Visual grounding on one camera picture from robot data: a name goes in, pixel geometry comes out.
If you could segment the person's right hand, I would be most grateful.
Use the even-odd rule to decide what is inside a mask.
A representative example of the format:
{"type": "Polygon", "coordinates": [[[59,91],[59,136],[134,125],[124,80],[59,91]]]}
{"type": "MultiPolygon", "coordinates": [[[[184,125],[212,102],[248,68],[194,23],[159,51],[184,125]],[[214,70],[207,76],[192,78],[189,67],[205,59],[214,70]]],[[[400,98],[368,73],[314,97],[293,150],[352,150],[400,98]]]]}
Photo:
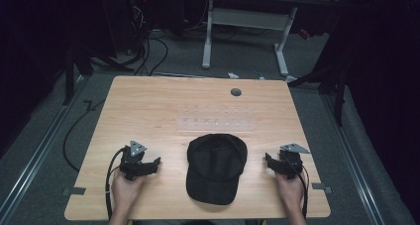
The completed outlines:
{"type": "Polygon", "coordinates": [[[290,212],[302,212],[301,201],[304,195],[304,185],[300,178],[288,179],[286,175],[276,173],[275,174],[278,193],[284,209],[290,212]]]}

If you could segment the metal floor rail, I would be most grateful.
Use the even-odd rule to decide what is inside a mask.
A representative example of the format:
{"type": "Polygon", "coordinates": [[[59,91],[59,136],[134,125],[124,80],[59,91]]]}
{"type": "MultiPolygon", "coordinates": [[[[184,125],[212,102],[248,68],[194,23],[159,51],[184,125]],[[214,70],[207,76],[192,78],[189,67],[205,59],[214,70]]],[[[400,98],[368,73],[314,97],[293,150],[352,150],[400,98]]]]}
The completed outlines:
{"type": "Polygon", "coordinates": [[[66,81],[61,76],[52,93],[36,107],[11,148],[0,159],[0,225],[6,225],[31,185],[88,76],[74,77],[74,92],[65,98],[66,81]]]}
{"type": "Polygon", "coordinates": [[[359,163],[351,148],[351,144],[342,126],[340,126],[335,118],[334,105],[329,96],[320,96],[324,107],[327,110],[330,120],[334,126],[335,132],[339,138],[339,145],[342,148],[344,160],[354,182],[359,198],[367,213],[367,217],[371,225],[384,225],[383,217],[377,207],[370,186],[364,177],[359,163]]]}

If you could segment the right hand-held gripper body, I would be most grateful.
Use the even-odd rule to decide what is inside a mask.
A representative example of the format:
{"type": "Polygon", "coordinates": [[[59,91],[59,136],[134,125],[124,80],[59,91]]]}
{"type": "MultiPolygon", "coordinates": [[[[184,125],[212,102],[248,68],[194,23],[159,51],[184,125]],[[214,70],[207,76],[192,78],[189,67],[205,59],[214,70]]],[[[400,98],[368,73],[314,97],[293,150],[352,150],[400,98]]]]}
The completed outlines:
{"type": "Polygon", "coordinates": [[[293,179],[303,171],[301,154],[310,154],[310,151],[298,144],[292,143],[280,147],[280,173],[285,174],[288,179],[293,179]]]}

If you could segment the person's left hand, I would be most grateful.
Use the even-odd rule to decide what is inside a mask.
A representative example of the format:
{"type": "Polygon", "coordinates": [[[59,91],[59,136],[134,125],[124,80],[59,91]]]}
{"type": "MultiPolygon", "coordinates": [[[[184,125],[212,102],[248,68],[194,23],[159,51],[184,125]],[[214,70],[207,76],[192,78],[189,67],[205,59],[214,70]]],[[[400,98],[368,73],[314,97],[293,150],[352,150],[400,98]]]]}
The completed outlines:
{"type": "Polygon", "coordinates": [[[112,195],[114,197],[114,211],[112,217],[127,217],[132,210],[146,176],[127,180],[119,170],[115,170],[112,182],[112,195]]]}

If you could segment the black baseball cap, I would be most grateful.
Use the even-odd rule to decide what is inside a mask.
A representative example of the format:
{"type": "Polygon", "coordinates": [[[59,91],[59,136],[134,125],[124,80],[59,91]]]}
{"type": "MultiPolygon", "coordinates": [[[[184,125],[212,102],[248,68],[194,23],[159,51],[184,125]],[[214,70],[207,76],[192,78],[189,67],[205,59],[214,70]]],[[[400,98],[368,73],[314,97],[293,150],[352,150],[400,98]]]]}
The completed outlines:
{"type": "Polygon", "coordinates": [[[194,139],[187,149],[187,194],[199,202],[231,204],[247,159],[246,143],[234,135],[207,134],[194,139]]]}

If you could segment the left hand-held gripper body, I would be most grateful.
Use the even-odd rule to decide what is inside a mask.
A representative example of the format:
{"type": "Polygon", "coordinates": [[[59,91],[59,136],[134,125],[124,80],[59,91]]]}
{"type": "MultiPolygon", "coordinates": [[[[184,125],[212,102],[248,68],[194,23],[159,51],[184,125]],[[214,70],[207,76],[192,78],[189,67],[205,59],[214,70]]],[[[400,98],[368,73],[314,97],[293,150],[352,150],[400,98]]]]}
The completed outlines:
{"type": "Polygon", "coordinates": [[[140,175],[140,167],[146,149],[144,145],[134,140],[130,141],[129,146],[125,146],[119,166],[120,171],[125,175],[125,179],[133,180],[140,175]]]}

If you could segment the white metal desk frame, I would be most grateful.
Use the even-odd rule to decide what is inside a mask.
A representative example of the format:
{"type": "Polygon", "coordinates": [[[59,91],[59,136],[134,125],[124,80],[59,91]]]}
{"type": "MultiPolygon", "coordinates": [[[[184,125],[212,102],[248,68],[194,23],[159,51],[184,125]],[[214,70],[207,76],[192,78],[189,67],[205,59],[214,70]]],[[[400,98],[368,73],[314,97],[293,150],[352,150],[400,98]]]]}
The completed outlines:
{"type": "Polygon", "coordinates": [[[213,6],[213,1],[210,0],[208,2],[206,39],[204,43],[202,67],[209,68],[211,65],[212,28],[214,25],[274,30],[282,32],[282,37],[277,44],[273,45],[273,47],[280,74],[288,77],[289,72],[283,49],[294,22],[296,12],[296,7],[292,7],[288,14],[216,8],[213,6]]]}

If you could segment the clear tape patch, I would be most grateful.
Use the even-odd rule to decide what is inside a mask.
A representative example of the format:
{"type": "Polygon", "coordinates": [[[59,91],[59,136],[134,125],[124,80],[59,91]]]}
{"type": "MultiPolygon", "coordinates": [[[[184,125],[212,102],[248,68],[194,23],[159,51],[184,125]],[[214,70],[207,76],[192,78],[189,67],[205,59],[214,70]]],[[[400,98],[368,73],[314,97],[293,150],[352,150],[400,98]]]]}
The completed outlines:
{"type": "Polygon", "coordinates": [[[254,124],[250,118],[217,118],[182,116],[176,119],[181,131],[252,132],[254,124]]]}

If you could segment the grey tape piece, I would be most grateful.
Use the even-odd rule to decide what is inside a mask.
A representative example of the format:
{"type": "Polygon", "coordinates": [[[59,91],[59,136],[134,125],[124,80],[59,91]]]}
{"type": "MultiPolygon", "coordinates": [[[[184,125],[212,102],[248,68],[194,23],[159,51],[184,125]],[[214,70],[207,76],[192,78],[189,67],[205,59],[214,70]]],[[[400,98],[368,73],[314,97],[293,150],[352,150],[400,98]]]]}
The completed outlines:
{"type": "Polygon", "coordinates": [[[84,187],[67,187],[62,192],[64,196],[83,195],[84,193],[85,193],[84,187]]]}
{"type": "Polygon", "coordinates": [[[315,190],[323,190],[326,194],[331,194],[333,192],[330,186],[322,182],[313,182],[312,188],[315,190]]]}

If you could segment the black metal stand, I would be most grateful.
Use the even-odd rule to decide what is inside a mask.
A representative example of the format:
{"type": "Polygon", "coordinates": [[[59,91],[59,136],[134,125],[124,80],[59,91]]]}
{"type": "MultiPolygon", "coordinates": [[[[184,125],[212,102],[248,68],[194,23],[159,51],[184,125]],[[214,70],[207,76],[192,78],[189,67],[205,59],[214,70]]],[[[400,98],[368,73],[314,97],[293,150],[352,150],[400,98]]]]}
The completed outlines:
{"type": "Polygon", "coordinates": [[[70,104],[71,99],[75,95],[74,68],[77,67],[82,76],[91,76],[93,74],[93,66],[90,60],[99,58],[101,61],[121,71],[131,71],[123,63],[116,62],[108,56],[97,50],[83,44],[81,41],[72,41],[65,52],[65,98],[63,104],[70,104]]]}
{"type": "Polygon", "coordinates": [[[295,87],[305,82],[319,80],[318,92],[321,95],[331,93],[335,95],[333,117],[336,123],[342,127],[342,111],[345,103],[344,94],[348,68],[349,60],[345,55],[337,56],[331,60],[318,61],[314,70],[288,82],[287,85],[295,87]]]}

